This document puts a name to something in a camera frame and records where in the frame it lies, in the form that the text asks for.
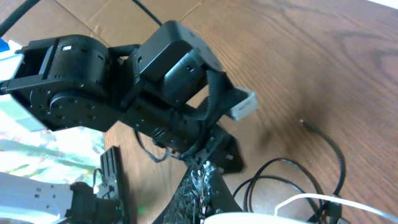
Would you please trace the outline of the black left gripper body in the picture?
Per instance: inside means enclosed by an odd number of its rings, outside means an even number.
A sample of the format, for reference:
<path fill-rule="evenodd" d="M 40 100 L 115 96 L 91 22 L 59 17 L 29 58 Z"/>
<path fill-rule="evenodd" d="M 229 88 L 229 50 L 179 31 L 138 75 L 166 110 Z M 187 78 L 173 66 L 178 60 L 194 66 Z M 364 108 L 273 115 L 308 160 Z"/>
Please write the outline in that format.
<path fill-rule="evenodd" d="M 201 166 L 209 162 L 220 168 L 222 174 L 241 172 L 244 161 L 236 138 L 216 125 L 196 142 L 188 151 L 180 155 L 187 166 Z"/>

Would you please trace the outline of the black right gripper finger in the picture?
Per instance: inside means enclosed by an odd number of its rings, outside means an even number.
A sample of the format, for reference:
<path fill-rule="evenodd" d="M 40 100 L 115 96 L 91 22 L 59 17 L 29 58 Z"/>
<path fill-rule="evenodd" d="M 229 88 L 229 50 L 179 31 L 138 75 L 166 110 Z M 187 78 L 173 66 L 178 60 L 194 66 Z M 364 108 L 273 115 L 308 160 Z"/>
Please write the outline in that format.
<path fill-rule="evenodd" d="M 217 167 L 189 166 L 172 199 L 154 223 L 200 223 L 220 213 L 242 212 Z"/>

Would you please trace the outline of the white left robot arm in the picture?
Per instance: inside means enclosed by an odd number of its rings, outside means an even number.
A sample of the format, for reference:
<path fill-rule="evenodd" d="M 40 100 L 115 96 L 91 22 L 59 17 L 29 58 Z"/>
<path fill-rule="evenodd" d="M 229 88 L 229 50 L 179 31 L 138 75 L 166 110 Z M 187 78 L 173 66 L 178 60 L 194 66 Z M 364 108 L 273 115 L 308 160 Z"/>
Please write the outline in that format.
<path fill-rule="evenodd" d="M 157 223 L 199 223 L 239 212 L 222 174 L 240 172 L 236 119 L 246 93 L 209 46 L 177 21 L 144 44 L 106 47 L 85 35 L 35 40 L 1 60 L 1 95 L 51 131 L 107 131 L 122 122 L 188 169 Z"/>

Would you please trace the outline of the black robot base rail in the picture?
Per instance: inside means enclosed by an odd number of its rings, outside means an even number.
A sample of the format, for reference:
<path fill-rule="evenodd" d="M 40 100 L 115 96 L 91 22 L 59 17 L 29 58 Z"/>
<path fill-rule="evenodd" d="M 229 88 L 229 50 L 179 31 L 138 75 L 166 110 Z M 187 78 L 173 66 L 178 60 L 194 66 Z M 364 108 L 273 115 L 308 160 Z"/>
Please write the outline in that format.
<path fill-rule="evenodd" d="M 121 151 L 110 147 L 101 156 L 103 181 L 99 184 L 95 224 L 130 224 L 127 189 L 124 180 Z"/>

